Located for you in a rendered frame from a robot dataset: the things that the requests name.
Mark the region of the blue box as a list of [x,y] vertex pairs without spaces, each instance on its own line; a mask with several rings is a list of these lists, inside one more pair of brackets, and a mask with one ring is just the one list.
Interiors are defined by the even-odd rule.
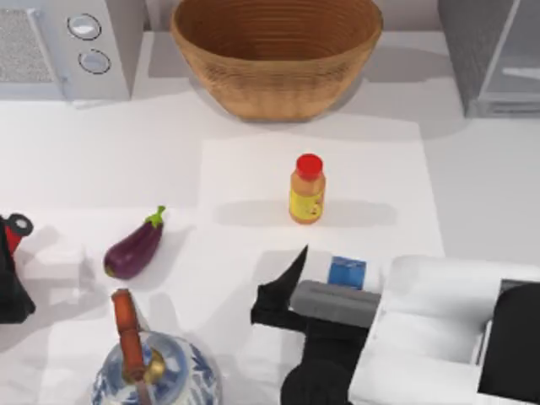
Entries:
[[361,290],[364,286],[367,263],[334,256],[329,267],[327,283]]

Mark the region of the pale grey rounded box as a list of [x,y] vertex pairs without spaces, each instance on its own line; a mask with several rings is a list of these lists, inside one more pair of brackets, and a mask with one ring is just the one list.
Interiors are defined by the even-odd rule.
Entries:
[[380,301],[381,295],[377,293],[303,280],[293,292],[290,304],[302,316],[370,328]]

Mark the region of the orange bottle with red cap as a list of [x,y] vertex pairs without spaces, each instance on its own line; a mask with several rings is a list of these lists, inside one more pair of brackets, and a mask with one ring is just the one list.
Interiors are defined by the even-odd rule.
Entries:
[[302,154],[290,177],[289,214],[299,224],[313,224],[323,214],[326,177],[316,154]]

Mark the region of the blue and white teapot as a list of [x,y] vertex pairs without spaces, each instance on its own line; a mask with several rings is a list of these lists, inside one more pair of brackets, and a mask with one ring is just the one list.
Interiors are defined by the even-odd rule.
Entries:
[[91,405],[223,405],[219,373],[196,345],[151,330],[129,289],[111,300],[119,343],[96,374]]

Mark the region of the purple eggplant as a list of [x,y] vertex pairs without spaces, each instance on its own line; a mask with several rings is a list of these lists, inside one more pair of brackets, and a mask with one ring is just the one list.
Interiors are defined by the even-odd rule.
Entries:
[[149,215],[142,225],[106,252],[103,266],[108,276],[128,280],[146,268],[164,232],[164,211],[165,206],[158,206],[156,212]]

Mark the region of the woven wooden basket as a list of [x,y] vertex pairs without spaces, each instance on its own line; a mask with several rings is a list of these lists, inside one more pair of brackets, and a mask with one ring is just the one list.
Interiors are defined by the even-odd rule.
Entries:
[[180,0],[170,32],[210,96],[244,121],[304,122],[334,105],[380,39],[374,0]]

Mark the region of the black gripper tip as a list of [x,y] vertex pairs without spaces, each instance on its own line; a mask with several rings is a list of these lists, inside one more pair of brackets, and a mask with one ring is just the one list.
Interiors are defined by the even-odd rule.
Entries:
[[9,250],[0,249],[0,325],[23,323],[35,313],[35,303],[15,272]]

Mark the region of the red bottle with black cap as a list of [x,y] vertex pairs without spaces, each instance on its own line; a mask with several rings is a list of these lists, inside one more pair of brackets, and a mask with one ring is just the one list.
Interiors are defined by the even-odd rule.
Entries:
[[8,251],[12,257],[21,240],[33,232],[34,225],[22,213],[11,213],[7,218],[0,215],[0,219],[3,222],[3,228],[7,236]]

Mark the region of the pale microwave oven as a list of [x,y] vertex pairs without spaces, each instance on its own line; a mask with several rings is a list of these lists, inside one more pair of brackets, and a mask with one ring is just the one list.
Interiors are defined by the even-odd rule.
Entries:
[[[59,74],[64,83],[67,102],[128,100],[136,78],[139,53],[147,10],[144,0],[49,0],[52,44],[61,58]],[[101,23],[101,35],[92,41],[70,35],[67,19],[91,14]],[[111,69],[102,75],[85,72],[78,55],[96,49],[111,60]]]

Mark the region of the small microwave knob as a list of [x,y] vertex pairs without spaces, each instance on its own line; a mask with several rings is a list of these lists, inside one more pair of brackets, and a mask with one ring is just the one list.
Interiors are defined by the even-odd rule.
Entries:
[[102,75],[111,69],[110,58],[102,51],[91,49],[78,55],[79,66],[87,73]]

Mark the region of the large microwave knob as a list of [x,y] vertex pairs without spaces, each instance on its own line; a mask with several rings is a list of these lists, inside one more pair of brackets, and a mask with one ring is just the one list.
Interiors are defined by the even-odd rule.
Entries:
[[67,30],[81,41],[94,41],[102,32],[100,21],[93,15],[81,13],[67,18]]

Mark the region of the microwave door with mesh window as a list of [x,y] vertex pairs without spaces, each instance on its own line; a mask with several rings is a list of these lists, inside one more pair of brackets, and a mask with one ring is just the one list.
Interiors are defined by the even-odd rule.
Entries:
[[0,0],[0,100],[65,100],[49,0]]

